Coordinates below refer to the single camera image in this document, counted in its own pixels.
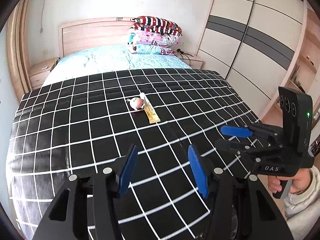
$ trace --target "sliding wardrobe door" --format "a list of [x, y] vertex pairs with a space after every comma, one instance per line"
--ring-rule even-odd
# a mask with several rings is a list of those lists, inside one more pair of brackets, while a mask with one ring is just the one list
[[302, 19], [302, 0], [254, 1], [248, 29], [227, 81], [256, 115], [262, 113], [286, 75]]
[[198, 56], [203, 68], [226, 77], [238, 52], [253, 0], [214, 0]]

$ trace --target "small figurine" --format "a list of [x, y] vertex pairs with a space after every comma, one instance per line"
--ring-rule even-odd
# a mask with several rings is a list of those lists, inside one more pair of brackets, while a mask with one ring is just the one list
[[126, 101], [130, 102], [130, 106], [136, 111], [138, 109], [142, 109], [145, 104], [144, 100], [141, 98], [132, 98], [132, 99], [127, 99]]

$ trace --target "stacked pillow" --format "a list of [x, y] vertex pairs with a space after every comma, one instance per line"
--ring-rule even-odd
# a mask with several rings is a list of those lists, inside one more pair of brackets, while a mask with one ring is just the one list
[[129, 51], [135, 54], [174, 56], [173, 44], [179, 44], [181, 28], [174, 22], [151, 16], [140, 16], [128, 31]]

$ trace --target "finger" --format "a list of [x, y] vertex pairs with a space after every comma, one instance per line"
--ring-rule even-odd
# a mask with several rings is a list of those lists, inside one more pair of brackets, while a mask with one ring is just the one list
[[277, 192], [277, 191], [281, 191], [282, 190], [282, 187], [279, 186], [279, 185], [275, 185], [273, 183], [268, 183], [268, 189], [272, 192]]
[[272, 178], [268, 179], [268, 183], [274, 184], [275, 186], [279, 186], [280, 180], [277, 179], [276, 176], [272, 176]]
[[268, 181], [273, 181], [273, 180], [275, 180], [275, 179], [277, 179], [277, 177], [276, 176], [268, 176]]
[[281, 177], [281, 176], [278, 176], [277, 179], [279, 179], [279, 180], [291, 180], [291, 179], [294, 179], [294, 177]]

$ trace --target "black and white grid blanket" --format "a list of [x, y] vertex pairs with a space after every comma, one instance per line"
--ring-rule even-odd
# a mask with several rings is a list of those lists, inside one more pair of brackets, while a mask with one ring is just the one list
[[[160, 123], [150, 125], [144, 111], [125, 102], [140, 92], [148, 96]], [[32, 91], [20, 103], [7, 157], [17, 223], [31, 239], [68, 176], [101, 172], [134, 143], [139, 158], [130, 188], [115, 200], [124, 239], [194, 239], [205, 230], [210, 203], [197, 191], [188, 146], [194, 143], [216, 166], [245, 177], [250, 164], [220, 155], [213, 144], [223, 138], [222, 125], [250, 122], [258, 122], [256, 115], [218, 73], [207, 70], [125, 70]], [[95, 239], [92, 213], [88, 196], [89, 239]]]

